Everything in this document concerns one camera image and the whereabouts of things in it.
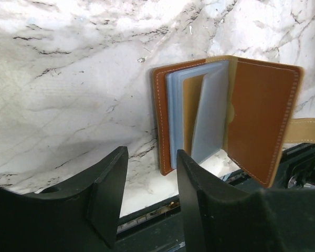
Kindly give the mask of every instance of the black metal frame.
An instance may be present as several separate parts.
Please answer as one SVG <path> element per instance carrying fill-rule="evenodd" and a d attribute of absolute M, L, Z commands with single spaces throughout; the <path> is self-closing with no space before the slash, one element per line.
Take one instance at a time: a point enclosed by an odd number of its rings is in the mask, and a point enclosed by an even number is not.
<path fill-rule="evenodd" d="M 308 163 L 300 171 L 293 171 L 292 167 L 301 160 L 310 159 L 311 156 L 315 158 L 315 144 L 300 144 L 293 148 L 287 149 L 283 152 L 279 169 L 272 188 L 288 188 L 288 182 L 294 176 L 295 172 L 303 174 L 297 184 L 292 188 L 301 188 L 300 183 L 307 183 L 310 177 L 306 177 L 310 170 L 315 170 Z M 254 192 L 262 188 L 256 181 L 254 181 L 243 170 L 233 172 L 226 183 L 235 186 L 245 192 Z M 170 209 L 168 212 L 160 212 L 160 209 L 166 209 L 170 205 L 176 207 Z M 114 251 L 117 252 L 183 252 L 185 251 L 185 242 L 183 234 L 183 221 L 181 215 L 181 207 L 179 205 L 179 196 L 175 196 L 151 207 L 142 209 L 128 216 L 124 216 L 119 220 L 120 227 L 125 223 L 136 222 L 136 226 L 132 226 L 126 231 L 120 232 L 117 235 Z"/>
<path fill-rule="evenodd" d="M 17 196 L 0 188 L 0 251 L 19 247 L 24 251 L 185 251 L 179 196 L 115 218 L 120 213 L 127 159 L 126 148 L 120 147 L 39 195 Z M 233 172 L 226 183 L 245 192 L 261 188 L 242 170 Z M 302 188 L 306 183 L 315 185 L 315 144 L 283 152 L 273 188 Z"/>

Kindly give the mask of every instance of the card holder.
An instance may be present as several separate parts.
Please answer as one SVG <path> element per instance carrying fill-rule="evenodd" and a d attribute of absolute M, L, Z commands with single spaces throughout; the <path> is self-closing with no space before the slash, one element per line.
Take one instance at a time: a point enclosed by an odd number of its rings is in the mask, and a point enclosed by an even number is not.
<path fill-rule="evenodd" d="M 167 97 L 167 74 L 214 62 L 228 62 L 228 67 L 185 78 L 182 85 L 178 82 L 177 95 Z M 181 147 L 191 152 L 194 160 L 201 162 L 222 148 L 240 168 L 264 187 L 270 187 L 283 143 L 315 142 L 315 119 L 291 119 L 302 76 L 303 69 L 297 66 L 235 56 L 155 69 L 153 88 L 161 173 L 167 175 L 173 170 L 169 126 L 170 121 L 177 120 L 168 113 L 169 102 L 178 105 L 177 113 L 181 111 L 183 118 L 177 121 L 174 131 L 181 131 Z"/>

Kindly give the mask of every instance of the brown leather card holder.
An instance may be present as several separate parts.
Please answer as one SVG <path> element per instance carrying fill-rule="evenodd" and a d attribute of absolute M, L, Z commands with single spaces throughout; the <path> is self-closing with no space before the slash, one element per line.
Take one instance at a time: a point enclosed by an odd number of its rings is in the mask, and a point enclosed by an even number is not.
<path fill-rule="evenodd" d="M 303 78 L 303 69 L 235 56 L 194 60 L 154 70 L 153 88 L 161 173 L 167 175 L 173 171 L 166 75 L 222 60 L 229 61 L 222 149 L 262 186 L 270 187 L 277 172 L 284 142 L 315 142 L 315 119 L 291 118 Z M 185 118 L 193 118 L 196 117 L 200 92 L 200 88 L 194 88 L 194 85 L 201 83 L 201 77 L 189 79 L 188 83 L 193 85 L 187 86 L 186 82 L 184 83 L 184 115 Z M 192 130 L 193 127 L 186 127 L 185 149 L 189 149 Z"/>

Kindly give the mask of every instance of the marble surface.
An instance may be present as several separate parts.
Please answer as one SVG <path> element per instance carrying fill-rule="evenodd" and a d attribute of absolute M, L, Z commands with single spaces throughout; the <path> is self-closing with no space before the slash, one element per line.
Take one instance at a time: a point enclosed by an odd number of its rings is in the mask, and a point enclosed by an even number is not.
<path fill-rule="evenodd" d="M 305 67 L 295 117 L 315 117 L 315 0 L 0 1 L 0 186 L 37 191 L 126 145 L 121 216 L 176 195 L 149 73 L 223 54 Z"/>

